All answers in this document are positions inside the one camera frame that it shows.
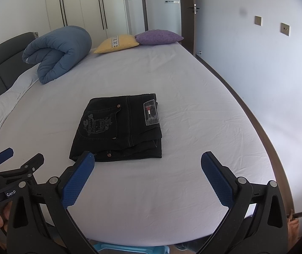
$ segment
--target white pillow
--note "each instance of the white pillow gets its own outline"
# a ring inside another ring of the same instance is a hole
[[[38,81],[38,66],[39,64],[22,73],[12,87],[0,95],[0,128],[26,91]]]

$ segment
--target wardrobe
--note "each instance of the wardrobe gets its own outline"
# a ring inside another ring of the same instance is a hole
[[[128,34],[125,0],[46,0],[51,30],[67,25],[85,28],[92,47],[105,39]]]

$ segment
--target beige outlet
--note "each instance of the beige outlet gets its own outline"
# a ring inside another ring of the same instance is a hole
[[[258,26],[262,26],[262,17],[260,16],[255,16],[255,24],[258,25]]]
[[[280,32],[287,36],[290,36],[290,26],[287,24],[281,23]]]

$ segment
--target brown door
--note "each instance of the brown door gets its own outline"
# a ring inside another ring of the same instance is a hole
[[[182,46],[194,56],[196,55],[196,0],[180,0]]]

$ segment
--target rolled comforter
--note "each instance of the rolled comforter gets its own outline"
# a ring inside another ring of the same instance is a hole
[[[22,58],[28,64],[40,63],[38,78],[46,84],[68,72],[89,53],[91,46],[91,37],[86,30],[66,26],[32,41]]]

